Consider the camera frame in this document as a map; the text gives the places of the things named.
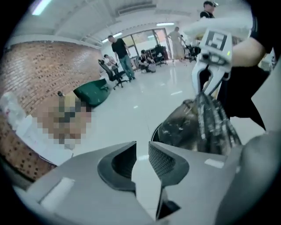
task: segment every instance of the red brick wall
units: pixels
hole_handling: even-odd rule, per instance
[[[89,81],[99,79],[101,52],[65,42],[30,42],[11,46],[0,66],[0,96],[14,92],[27,114],[35,115],[57,91],[67,94]],[[35,180],[53,166],[22,143],[0,113],[0,154]]]

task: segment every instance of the light-colored outfit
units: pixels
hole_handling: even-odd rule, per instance
[[[116,62],[115,62],[115,60],[114,60],[114,58],[112,57],[112,56],[109,56],[108,57],[108,60],[109,60],[109,62],[111,63],[111,64],[116,64]]]
[[[174,59],[183,59],[184,58],[184,48],[180,42],[180,33],[177,31],[172,31],[169,36],[171,37],[173,44],[173,56]]]

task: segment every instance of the glass wall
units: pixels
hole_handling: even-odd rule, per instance
[[[129,35],[127,37],[124,37],[122,39],[128,47],[134,46],[133,39],[132,39],[131,35]]]
[[[129,48],[131,58],[139,56],[141,50],[153,49],[158,44],[166,47],[168,56],[170,56],[170,47],[166,41],[165,29],[147,30],[123,37],[122,39]]]
[[[157,41],[152,30],[133,34],[132,37],[135,41],[136,48],[139,54],[141,53],[141,50],[152,49],[157,45]]]

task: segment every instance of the black sleeve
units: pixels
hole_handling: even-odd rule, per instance
[[[123,39],[121,39],[121,43],[122,43],[123,45],[126,45],[126,43],[123,41]]]
[[[114,45],[111,45],[111,47],[112,47],[112,51],[113,51],[113,52],[116,52],[116,50],[115,50],[115,48],[114,48]]]
[[[267,53],[270,53],[273,47],[272,44],[272,31],[270,31],[270,26],[268,24],[272,21],[268,21],[265,17],[253,16],[253,27],[251,32],[251,37],[260,42]]]
[[[200,18],[202,18],[202,17],[209,18],[209,14],[203,11],[200,13]]]

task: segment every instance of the robotic arm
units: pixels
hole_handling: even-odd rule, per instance
[[[201,53],[191,74],[192,82],[196,95],[201,91],[210,95],[217,89],[224,74],[231,71],[232,36],[230,33],[208,29],[199,47]],[[203,70],[208,70],[211,76],[206,87],[201,90],[200,73]]]

